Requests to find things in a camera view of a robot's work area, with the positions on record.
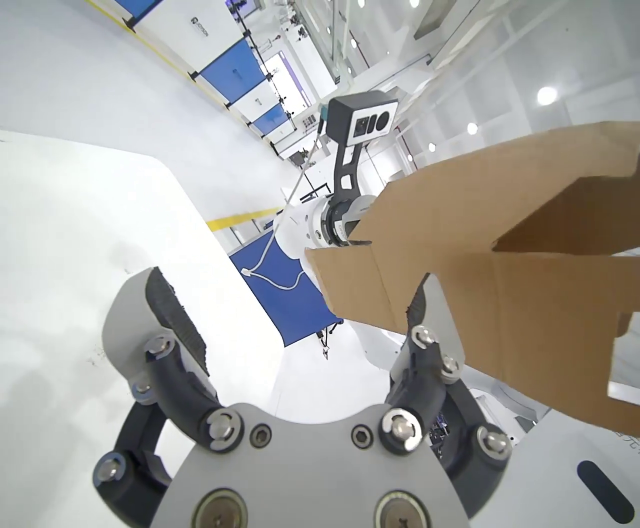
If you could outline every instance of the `cardboard flap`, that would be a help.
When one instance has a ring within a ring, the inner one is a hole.
[[[352,240],[405,238],[483,251],[582,177],[627,177],[640,123],[555,129],[429,165],[391,182]]]
[[[328,308],[338,317],[395,331],[370,246],[306,250]]]
[[[612,255],[640,247],[640,164],[629,178],[581,178],[502,236],[498,252]]]
[[[501,379],[584,422],[639,434],[640,406],[609,398],[607,385],[620,314],[640,311],[640,258],[494,253],[493,263]]]

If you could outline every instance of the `logo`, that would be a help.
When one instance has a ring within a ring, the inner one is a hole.
[[[194,27],[198,28],[204,36],[209,36],[209,32],[204,29],[204,26],[200,22],[198,22],[198,17],[193,17],[191,19],[191,23],[194,25]]]

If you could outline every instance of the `blue panel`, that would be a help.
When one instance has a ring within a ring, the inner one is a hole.
[[[266,113],[258,117],[253,124],[266,136],[269,132],[273,132],[282,125],[287,119],[287,114],[282,109],[282,106],[277,104],[271,108],[271,110],[267,110]]]
[[[200,75],[231,103],[264,80],[258,61],[244,39],[216,58]]]
[[[266,233],[231,255],[236,268],[254,267],[270,236],[271,233]],[[256,273],[276,284],[293,286],[300,271],[300,261],[291,260],[273,243]],[[329,311],[321,293],[306,275],[300,277],[298,286],[290,291],[279,290],[258,277],[242,277],[278,328],[285,346],[341,321]]]
[[[116,0],[116,2],[137,18],[155,4],[156,0]]]

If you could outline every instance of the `white cable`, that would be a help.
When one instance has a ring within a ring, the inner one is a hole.
[[[311,157],[315,154],[315,152],[316,152],[316,150],[318,148],[319,140],[320,140],[320,132],[318,132],[318,134],[316,135],[316,140],[314,141],[314,146],[311,149],[311,152],[309,152],[307,160],[305,161],[305,164],[302,167],[302,172],[300,173],[300,177],[298,178],[298,181],[296,182],[295,187],[293,187],[293,190],[291,191],[291,194],[289,195],[289,197],[288,197],[288,199],[287,199],[287,201],[286,201],[286,203],[284,205],[284,209],[282,209],[282,212],[280,213],[280,221],[273,228],[273,231],[271,232],[271,237],[269,238],[269,241],[267,242],[267,245],[264,247],[264,251],[262,251],[262,255],[260,256],[260,260],[258,260],[258,263],[254,267],[252,267],[251,269],[246,269],[246,268],[241,269],[240,273],[242,273],[244,276],[261,278],[261,279],[267,281],[272,286],[275,286],[276,288],[278,288],[280,290],[286,290],[286,291],[293,290],[298,285],[298,282],[300,282],[300,277],[302,276],[304,271],[301,271],[300,273],[298,273],[298,277],[296,279],[295,284],[293,286],[290,286],[290,287],[280,286],[280,285],[274,283],[274,281],[272,281],[271,279],[265,277],[264,275],[260,275],[258,273],[254,273],[254,271],[256,269],[258,269],[260,267],[260,265],[262,265],[262,263],[264,262],[264,257],[267,254],[267,251],[269,250],[269,248],[271,247],[271,243],[273,242],[273,239],[275,238],[276,233],[278,232],[278,228],[280,227],[280,224],[282,224],[282,222],[285,219],[285,215],[287,214],[287,210],[289,208],[289,204],[291,203],[291,200],[293,200],[293,196],[296,194],[296,191],[298,190],[298,186],[300,185],[300,182],[302,181],[302,178],[305,177],[305,172],[307,172],[307,168],[309,167],[309,162],[311,161]]]
[[[298,285],[298,282],[300,282],[300,277],[302,277],[304,274],[305,274],[305,272],[304,272],[304,271],[301,271],[300,273],[298,273],[298,277],[296,278],[296,281],[294,282],[294,285],[293,285],[293,286],[289,286],[288,288],[285,288],[284,286],[280,286],[280,285],[278,285],[278,284],[274,283],[274,281],[272,281],[270,278],[265,277],[264,275],[260,275],[259,273],[254,273],[253,271],[251,272],[251,275],[250,275],[250,276],[251,276],[251,277],[258,277],[258,278],[261,278],[261,279],[263,279],[263,280],[267,281],[267,282],[268,282],[269,284],[271,284],[272,286],[275,286],[275,287],[276,287],[276,288],[278,288],[279,290],[286,290],[286,291],[288,291],[288,290],[293,290],[293,289]]]

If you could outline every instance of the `white table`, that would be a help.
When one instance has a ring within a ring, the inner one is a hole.
[[[91,475],[133,404],[100,343],[127,277],[161,267],[223,404],[266,407],[282,339],[159,161],[0,131],[0,186],[0,525],[121,527]],[[190,447],[165,428],[171,474]]]

